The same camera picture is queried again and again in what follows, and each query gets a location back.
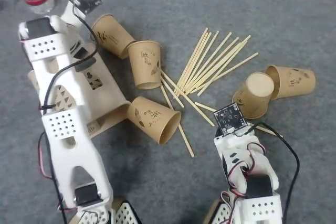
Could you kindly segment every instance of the red wire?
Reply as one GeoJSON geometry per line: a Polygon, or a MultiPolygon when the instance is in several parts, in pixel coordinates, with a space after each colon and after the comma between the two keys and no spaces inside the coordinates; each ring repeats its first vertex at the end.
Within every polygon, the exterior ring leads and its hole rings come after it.
{"type": "Polygon", "coordinates": [[[249,168],[249,167],[248,167],[248,164],[247,164],[245,161],[239,161],[237,164],[235,164],[235,165],[231,168],[231,170],[230,170],[229,173],[227,174],[227,182],[229,183],[229,185],[230,185],[232,188],[235,188],[235,189],[236,189],[236,186],[230,182],[230,175],[232,174],[233,170],[234,170],[235,168],[237,168],[238,165],[241,164],[241,163],[245,163],[245,164],[247,165],[247,168],[249,168]]]}
{"type": "Polygon", "coordinates": [[[40,139],[38,140],[38,143],[37,143],[38,165],[39,165],[39,168],[40,168],[40,172],[42,173],[42,176],[52,180],[52,177],[47,175],[46,172],[44,171],[42,149],[41,149],[41,140],[42,140],[42,136],[40,137],[40,139]]]}
{"type": "Polygon", "coordinates": [[[262,152],[263,152],[264,154],[266,153],[266,148],[265,148],[262,144],[255,143],[255,142],[250,142],[250,143],[247,144],[246,148],[247,148],[248,150],[250,150],[250,149],[248,148],[250,144],[255,144],[255,145],[259,146],[259,147],[262,149],[262,152]]]}

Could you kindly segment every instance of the brown paper cup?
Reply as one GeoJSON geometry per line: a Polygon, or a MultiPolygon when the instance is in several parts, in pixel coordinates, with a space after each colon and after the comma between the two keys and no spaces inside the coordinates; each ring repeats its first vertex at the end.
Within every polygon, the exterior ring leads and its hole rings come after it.
{"type": "Polygon", "coordinates": [[[309,69],[270,65],[266,69],[266,74],[273,79],[275,85],[271,95],[272,100],[309,94],[314,90],[316,84],[315,74],[309,69]]]}
{"type": "Polygon", "coordinates": [[[98,18],[92,26],[92,30],[102,47],[117,55],[120,59],[127,58],[127,46],[135,39],[111,14],[98,18]]]}
{"type": "Polygon", "coordinates": [[[242,88],[234,94],[232,102],[238,103],[245,118],[256,119],[266,113],[273,90],[271,77],[255,72],[249,75],[242,88]]]}
{"type": "Polygon", "coordinates": [[[176,131],[181,113],[137,97],[127,111],[127,118],[157,143],[165,144],[176,131]]]}
{"type": "Polygon", "coordinates": [[[128,48],[135,86],[154,89],[161,85],[161,48],[151,40],[135,42],[128,48]]]}

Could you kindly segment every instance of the cup rim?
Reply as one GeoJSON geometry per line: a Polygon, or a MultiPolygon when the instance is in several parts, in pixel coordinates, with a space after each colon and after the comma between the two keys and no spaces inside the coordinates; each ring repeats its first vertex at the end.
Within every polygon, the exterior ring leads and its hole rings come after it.
{"type": "Polygon", "coordinates": [[[277,66],[275,66],[275,65],[269,65],[267,68],[266,68],[266,70],[265,70],[265,74],[267,74],[268,76],[270,76],[270,78],[273,80],[273,82],[274,82],[274,91],[272,92],[272,94],[271,94],[271,100],[275,100],[277,97],[278,97],[278,95],[279,95],[279,93],[280,93],[280,90],[281,90],[281,78],[280,78],[280,74],[279,74],[279,71],[278,71],[278,68],[277,68],[277,66]],[[276,80],[274,80],[272,77],[271,77],[271,75],[269,75],[268,74],[268,72],[269,71],[271,71],[271,69],[274,69],[275,71],[274,71],[274,73],[276,73],[276,80]]]}
{"type": "Polygon", "coordinates": [[[136,44],[140,44],[140,43],[144,43],[144,42],[145,43],[149,43],[149,42],[155,43],[155,44],[157,44],[161,48],[161,45],[158,42],[154,41],[154,40],[139,40],[139,41],[136,41],[136,42],[133,42],[132,44],[130,44],[128,46],[128,49],[130,49],[132,46],[134,46],[136,44]]]}

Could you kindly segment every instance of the cable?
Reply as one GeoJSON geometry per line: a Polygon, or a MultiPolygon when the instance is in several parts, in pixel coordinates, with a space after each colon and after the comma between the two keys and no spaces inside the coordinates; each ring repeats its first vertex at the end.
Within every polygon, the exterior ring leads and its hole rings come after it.
{"type": "MultiPolygon", "coordinates": [[[[48,106],[48,99],[49,99],[49,96],[50,96],[50,92],[51,92],[51,89],[56,81],[56,79],[58,78],[58,76],[60,76],[63,72],[67,71],[68,69],[74,67],[74,66],[77,66],[87,60],[89,60],[90,58],[92,58],[97,52],[98,52],[98,39],[95,35],[95,33],[92,31],[91,27],[85,22],[84,19],[82,19],[81,17],[79,17],[76,13],[75,13],[75,7],[76,5],[73,5],[72,7],[72,13],[74,14],[75,17],[77,17],[85,26],[86,28],[90,31],[91,35],[94,37],[94,41],[96,43],[96,47],[94,49],[94,51],[86,56],[85,58],[81,59],[81,60],[78,60],[62,69],[60,69],[54,76],[53,78],[51,79],[50,81],[50,84],[48,86],[48,89],[46,91],[46,95],[45,95],[45,98],[44,98],[44,102],[43,102],[43,106],[41,107],[41,109],[43,110],[43,115],[45,115],[47,113],[47,109],[50,108],[50,106],[48,106]]],[[[47,145],[47,152],[48,152],[48,159],[49,159],[49,166],[50,166],[50,173],[51,173],[51,178],[52,178],[52,182],[54,183],[54,187],[55,187],[55,190],[56,190],[56,194],[57,194],[57,198],[58,198],[58,201],[59,201],[59,208],[61,210],[61,213],[62,213],[62,217],[63,217],[63,221],[64,221],[64,224],[67,224],[67,217],[65,215],[65,209],[64,209],[64,206],[63,206],[63,202],[62,202],[62,197],[61,197],[61,194],[60,194],[60,191],[59,191],[59,188],[58,188],[58,185],[57,185],[57,180],[56,180],[56,176],[55,176],[55,171],[54,171],[54,166],[53,166],[53,161],[51,159],[51,150],[50,150],[50,142],[49,142],[49,139],[48,139],[48,136],[46,136],[46,145],[47,145]]]]}
{"type": "Polygon", "coordinates": [[[254,130],[258,125],[263,125],[267,129],[269,129],[270,131],[272,131],[287,146],[287,148],[290,150],[290,152],[293,154],[293,156],[294,156],[294,158],[296,160],[297,166],[296,166],[296,170],[295,170],[292,182],[290,183],[290,186],[289,186],[289,190],[288,190],[288,194],[287,194],[287,200],[286,200],[286,204],[285,204],[285,210],[284,210],[284,213],[283,213],[283,216],[284,216],[283,217],[283,224],[286,224],[287,223],[287,213],[288,213],[290,198],[291,198],[291,195],[292,195],[294,184],[295,184],[296,179],[297,179],[297,177],[299,175],[299,172],[300,172],[300,159],[299,159],[298,155],[296,154],[296,152],[292,149],[292,147],[287,143],[287,141],[276,130],[274,130],[271,126],[267,125],[266,123],[263,123],[263,122],[257,123],[255,125],[253,125],[244,134],[247,135],[252,130],[254,130]]]}
{"type": "Polygon", "coordinates": [[[250,143],[248,143],[248,144],[246,145],[246,149],[248,149],[248,150],[250,151],[249,146],[250,146],[251,144],[255,144],[255,145],[259,146],[259,147],[262,149],[263,154],[265,155],[265,153],[266,153],[266,148],[265,148],[262,144],[259,144],[259,143],[256,143],[256,142],[250,142],[250,143]]]}
{"type": "Polygon", "coordinates": [[[46,134],[45,131],[43,131],[38,139],[38,144],[37,144],[37,156],[38,156],[38,165],[40,167],[40,172],[42,173],[42,176],[48,179],[52,179],[49,175],[46,174],[44,171],[44,165],[43,165],[43,157],[42,157],[42,149],[41,149],[41,140],[42,137],[46,134]]]}
{"type": "Polygon", "coordinates": [[[44,98],[44,102],[43,102],[43,115],[45,115],[45,114],[47,113],[47,108],[46,108],[46,106],[47,106],[47,104],[48,104],[48,99],[49,99],[49,96],[50,96],[51,89],[52,89],[52,87],[53,87],[53,85],[54,85],[54,83],[55,83],[57,77],[58,77],[59,75],[61,75],[63,72],[67,71],[68,69],[70,69],[70,68],[72,68],[72,67],[74,67],[74,66],[77,66],[77,65],[79,65],[79,64],[81,64],[81,63],[83,63],[83,62],[85,62],[85,61],[87,61],[87,60],[89,60],[89,59],[91,59],[91,58],[98,52],[98,38],[96,37],[95,33],[92,31],[91,27],[85,22],[85,20],[82,19],[81,17],[79,17],[79,16],[75,13],[75,7],[76,7],[76,5],[73,5],[73,7],[72,7],[72,13],[73,13],[73,14],[74,14],[74,15],[75,15],[75,16],[76,16],[76,17],[83,23],[83,25],[85,25],[86,28],[90,31],[91,35],[92,35],[93,38],[94,38],[94,42],[95,42],[95,44],[96,44],[96,47],[95,47],[94,51],[93,51],[90,55],[88,55],[88,56],[86,56],[85,58],[83,58],[83,59],[81,59],[81,60],[78,60],[78,61],[76,61],[76,62],[74,62],[74,63],[72,63],[72,64],[70,64],[70,65],[68,65],[68,66],[66,66],[66,67],[64,67],[64,68],[62,68],[62,69],[60,69],[60,70],[53,76],[53,78],[51,79],[50,84],[49,84],[49,86],[48,86],[48,89],[47,89],[45,98],[44,98]]]}
{"type": "Polygon", "coordinates": [[[57,181],[56,181],[56,176],[55,176],[55,171],[54,171],[54,166],[53,166],[53,160],[51,159],[50,142],[49,142],[49,139],[48,139],[47,135],[46,135],[46,146],[47,146],[47,152],[48,152],[50,174],[51,174],[52,182],[54,183],[55,191],[56,191],[56,194],[57,194],[57,199],[58,199],[58,202],[59,202],[59,208],[60,208],[61,213],[62,213],[64,224],[68,224],[67,216],[65,215],[65,210],[64,210],[64,206],[63,206],[63,200],[62,200],[61,193],[59,191],[57,181]]]}

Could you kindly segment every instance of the kraft paper cup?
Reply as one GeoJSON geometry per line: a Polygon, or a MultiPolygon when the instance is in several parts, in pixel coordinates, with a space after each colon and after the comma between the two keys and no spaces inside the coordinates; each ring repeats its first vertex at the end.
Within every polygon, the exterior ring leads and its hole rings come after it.
{"type": "Polygon", "coordinates": [[[161,85],[161,47],[151,40],[138,41],[128,48],[135,86],[154,89],[161,85]]]}
{"type": "Polygon", "coordinates": [[[172,137],[181,113],[144,97],[137,97],[127,111],[127,118],[159,144],[172,137]]]}
{"type": "Polygon", "coordinates": [[[273,79],[275,85],[271,100],[309,94],[316,85],[315,74],[309,69],[270,65],[266,69],[266,74],[273,79]]]}
{"type": "Polygon", "coordinates": [[[111,15],[106,14],[96,20],[92,26],[99,44],[120,59],[127,58],[127,46],[135,39],[111,15]]]}
{"type": "Polygon", "coordinates": [[[245,118],[256,119],[266,113],[273,90],[272,78],[265,73],[255,72],[234,94],[232,102],[238,103],[245,118]]]}

